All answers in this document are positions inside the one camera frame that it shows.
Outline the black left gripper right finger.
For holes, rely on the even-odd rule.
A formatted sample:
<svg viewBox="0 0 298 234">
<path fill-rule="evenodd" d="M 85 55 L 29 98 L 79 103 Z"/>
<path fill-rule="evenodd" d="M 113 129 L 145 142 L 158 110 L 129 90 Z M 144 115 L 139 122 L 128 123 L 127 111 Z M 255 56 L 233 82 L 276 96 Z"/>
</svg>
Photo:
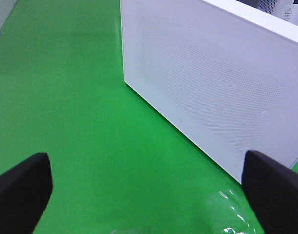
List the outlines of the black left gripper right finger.
<svg viewBox="0 0 298 234">
<path fill-rule="evenodd" d="M 249 150 L 244 158 L 242 190 L 266 234 L 298 234 L 298 173 Z"/>
</svg>

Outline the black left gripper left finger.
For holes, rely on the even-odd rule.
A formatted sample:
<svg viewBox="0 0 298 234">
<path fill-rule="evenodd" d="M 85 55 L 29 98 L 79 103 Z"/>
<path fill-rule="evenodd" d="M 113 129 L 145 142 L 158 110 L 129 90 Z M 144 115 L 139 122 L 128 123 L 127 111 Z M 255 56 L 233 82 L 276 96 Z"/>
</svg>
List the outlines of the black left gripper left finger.
<svg viewBox="0 0 298 234">
<path fill-rule="evenodd" d="M 0 175 L 0 234 L 31 234 L 53 191 L 47 153 L 36 153 Z"/>
</svg>

